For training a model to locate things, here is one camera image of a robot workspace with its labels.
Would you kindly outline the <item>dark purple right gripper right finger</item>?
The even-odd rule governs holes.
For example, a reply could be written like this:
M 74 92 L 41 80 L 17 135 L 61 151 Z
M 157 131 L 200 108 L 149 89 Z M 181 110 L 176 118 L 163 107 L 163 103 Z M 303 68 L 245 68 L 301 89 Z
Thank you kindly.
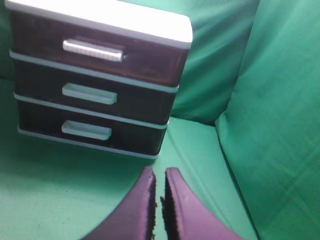
M 169 240 L 240 240 L 193 192 L 177 167 L 165 170 L 162 217 Z

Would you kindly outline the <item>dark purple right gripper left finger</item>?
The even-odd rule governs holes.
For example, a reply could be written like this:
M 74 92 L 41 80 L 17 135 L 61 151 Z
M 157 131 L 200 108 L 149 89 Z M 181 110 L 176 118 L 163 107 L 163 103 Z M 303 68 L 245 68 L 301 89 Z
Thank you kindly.
M 156 176 L 146 166 L 118 206 L 84 239 L 151 240 L 155 223 Z

